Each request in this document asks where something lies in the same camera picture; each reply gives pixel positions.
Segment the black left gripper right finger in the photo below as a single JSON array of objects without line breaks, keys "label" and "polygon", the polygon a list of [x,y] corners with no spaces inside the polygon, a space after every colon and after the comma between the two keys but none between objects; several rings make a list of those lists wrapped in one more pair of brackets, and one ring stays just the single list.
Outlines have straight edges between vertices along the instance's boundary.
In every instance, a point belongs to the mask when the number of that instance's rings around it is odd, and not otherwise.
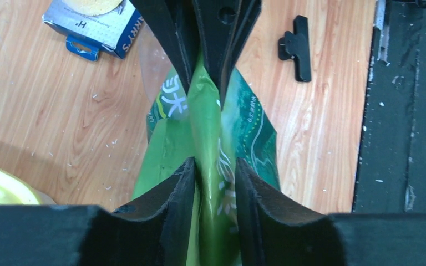
[{"label": "black left gripper right finger", "polygon": [[321,214],[242,158],[235,187],[243,265],[426,265],[426,214]]}]

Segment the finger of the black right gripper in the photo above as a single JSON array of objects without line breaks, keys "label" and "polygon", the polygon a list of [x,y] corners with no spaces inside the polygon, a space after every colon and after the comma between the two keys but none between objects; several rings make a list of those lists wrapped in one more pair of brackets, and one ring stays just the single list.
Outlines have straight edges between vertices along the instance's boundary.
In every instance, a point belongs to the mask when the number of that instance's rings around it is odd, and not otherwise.
[{"label": "finger of the black right gripper", "polygon": [[231,73],[261,13],[261,0],[193,1],[204,66],[224,106]]},{"label": "finger of the black right gripper", "polygon": [[187,93],[199,53],[199,32],[192,1],[131,0],[177,71]]}]

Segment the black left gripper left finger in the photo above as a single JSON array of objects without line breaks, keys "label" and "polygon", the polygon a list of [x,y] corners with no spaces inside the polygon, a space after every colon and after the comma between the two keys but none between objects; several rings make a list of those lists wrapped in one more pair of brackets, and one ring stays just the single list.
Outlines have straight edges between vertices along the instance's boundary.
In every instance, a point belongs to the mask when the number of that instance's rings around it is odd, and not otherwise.
[{"label": "black left gripper left finger", "polygon": [[0,265],[185,265],[195,161],[109,212],[97,205],[0,205]]}]

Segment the black bag clip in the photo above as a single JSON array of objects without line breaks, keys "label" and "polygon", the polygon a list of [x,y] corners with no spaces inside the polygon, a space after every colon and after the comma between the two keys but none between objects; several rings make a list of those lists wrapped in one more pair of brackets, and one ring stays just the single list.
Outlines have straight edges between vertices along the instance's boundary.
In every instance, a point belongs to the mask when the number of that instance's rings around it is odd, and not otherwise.
[{"label": "black bag clip", "polygon": [[300,82],[312,80],[308,35],[308,18],[298,15],[293,20],[294,32],[286,31],[278,40],[278,58],[295,62],[295,78]]}]

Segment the green cat litter bag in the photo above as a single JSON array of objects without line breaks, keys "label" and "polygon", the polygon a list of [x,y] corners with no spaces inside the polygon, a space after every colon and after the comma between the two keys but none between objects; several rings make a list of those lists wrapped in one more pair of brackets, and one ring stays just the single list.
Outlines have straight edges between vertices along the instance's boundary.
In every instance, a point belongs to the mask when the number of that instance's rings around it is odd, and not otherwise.
[{"label": "green cat litter bag", "polygon": [[242,158],[275,189],[277,132],[258,97],[238,70],[224,102],[202,64],[188,91],[163,57],[160,86],[146,80],[153,102],[146,116],[148,147],[135,183],[137,198],[194,157],[197,183],[187,265],[241,265],[235,188],[236,160]]}]

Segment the clear plastic scoop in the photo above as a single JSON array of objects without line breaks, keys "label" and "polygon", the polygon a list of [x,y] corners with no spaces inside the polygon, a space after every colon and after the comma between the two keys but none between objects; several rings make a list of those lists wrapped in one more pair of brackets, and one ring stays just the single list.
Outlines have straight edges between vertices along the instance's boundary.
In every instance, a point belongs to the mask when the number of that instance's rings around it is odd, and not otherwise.
[{"label": "clear plastic scoop", "polygon": [[171,68],[171,61],[146,23],[141,27],[136,43],[144,90],[151,105]]}]

